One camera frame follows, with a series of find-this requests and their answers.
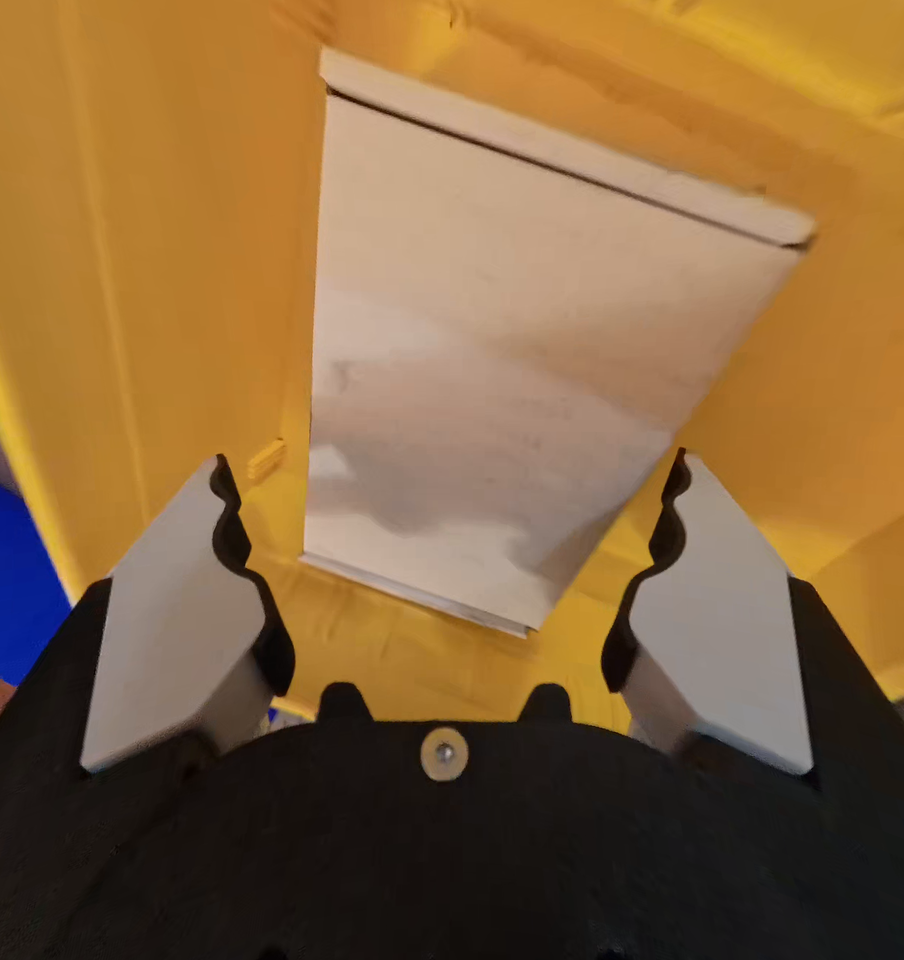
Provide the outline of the yellow plastic bin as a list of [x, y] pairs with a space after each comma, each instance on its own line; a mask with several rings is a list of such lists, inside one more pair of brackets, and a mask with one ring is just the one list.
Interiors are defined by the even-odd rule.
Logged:
[[815, 217], [680, 442], [904, 695], [904, 2], [0, 2], [0, 438], [70, 597], [223, 452], [295, 707], [627, 724], [666, 462], [526, 642], [293, 557], [325, 46]]

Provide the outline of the white cardboard mailer box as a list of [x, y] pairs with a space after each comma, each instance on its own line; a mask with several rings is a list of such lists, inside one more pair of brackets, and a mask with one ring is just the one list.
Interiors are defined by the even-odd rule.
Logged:
[[816, 231], [325, 48], [302, 560], [541, 628]]

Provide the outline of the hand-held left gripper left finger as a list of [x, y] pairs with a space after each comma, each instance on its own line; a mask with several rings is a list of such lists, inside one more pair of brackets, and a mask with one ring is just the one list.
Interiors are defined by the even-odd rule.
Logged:
[[170, 738], [219, 754], [258, 737], [296, 654], [226, 457], [203, 462], [110, 575], [80, 755], [102, 772]]

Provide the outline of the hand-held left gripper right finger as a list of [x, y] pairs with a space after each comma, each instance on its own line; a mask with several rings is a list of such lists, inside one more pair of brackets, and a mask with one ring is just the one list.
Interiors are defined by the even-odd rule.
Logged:
[[665, 754], [712, 738], [789, 775], [813, 766], [789, 570], [697, 456], [680, 448], [626, 585], [602, 676], [629, 734]]

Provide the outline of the blue plastic bin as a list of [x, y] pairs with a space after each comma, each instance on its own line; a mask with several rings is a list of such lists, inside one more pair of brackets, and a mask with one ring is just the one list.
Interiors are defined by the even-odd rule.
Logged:
[[25, 501], [0, 486], [0, 679], [18, 686], [71, 609]]

